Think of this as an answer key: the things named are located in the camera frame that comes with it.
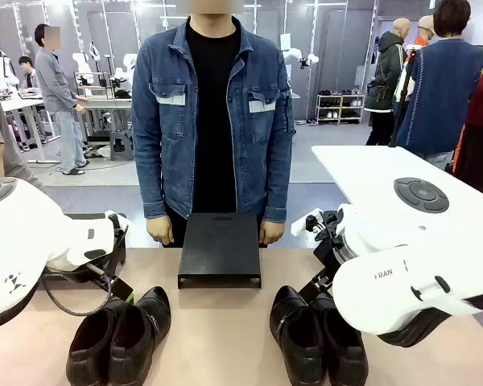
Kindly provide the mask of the person's left hand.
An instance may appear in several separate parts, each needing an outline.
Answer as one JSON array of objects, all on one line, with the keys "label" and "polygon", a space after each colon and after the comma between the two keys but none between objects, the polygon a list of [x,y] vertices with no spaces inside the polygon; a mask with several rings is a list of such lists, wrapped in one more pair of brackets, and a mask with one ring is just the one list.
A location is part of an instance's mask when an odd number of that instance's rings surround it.
[{"label": "person's left hand", "polygon": [[285,231],[284,223],[274,223],[263,220],[259,230],[259,244],[270,245],[281,239]]}]

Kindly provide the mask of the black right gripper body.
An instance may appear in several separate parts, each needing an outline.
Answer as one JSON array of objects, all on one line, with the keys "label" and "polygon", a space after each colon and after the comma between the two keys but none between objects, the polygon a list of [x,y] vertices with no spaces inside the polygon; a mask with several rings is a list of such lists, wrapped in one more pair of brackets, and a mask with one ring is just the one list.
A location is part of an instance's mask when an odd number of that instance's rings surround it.
[{"label": "black right gripper body", "polygon": [[340,236],[336,235],[338,218],[336,211],[322,211],[319,225],[315,226],[315,241],[319,244],[314,249],[314,256],[324,265],[326,274],[335,274],[345,262],[341,255],[344,246]]}]

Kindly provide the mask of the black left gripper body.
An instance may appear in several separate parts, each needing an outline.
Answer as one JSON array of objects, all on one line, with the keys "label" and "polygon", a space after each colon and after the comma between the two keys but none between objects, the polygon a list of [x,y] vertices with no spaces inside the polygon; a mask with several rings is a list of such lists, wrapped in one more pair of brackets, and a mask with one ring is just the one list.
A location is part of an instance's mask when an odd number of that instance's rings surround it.
[{"label": "black left gripper body", "polygon": [[126,261],[126,235],[129,220],[123,213],[85,215],[88,232],[85,246],[85,282],[114,281]]}]

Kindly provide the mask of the person's right hand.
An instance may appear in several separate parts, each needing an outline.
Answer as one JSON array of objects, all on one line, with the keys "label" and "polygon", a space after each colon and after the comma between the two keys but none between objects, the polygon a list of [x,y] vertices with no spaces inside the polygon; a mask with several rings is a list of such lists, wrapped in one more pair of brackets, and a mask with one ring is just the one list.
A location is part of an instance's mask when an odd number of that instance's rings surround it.
[{"label": "person's right hand", "polygon": [[168,216],[147,219],[147,232],[155,242],[163,246],[174,242],[171,220]]}]

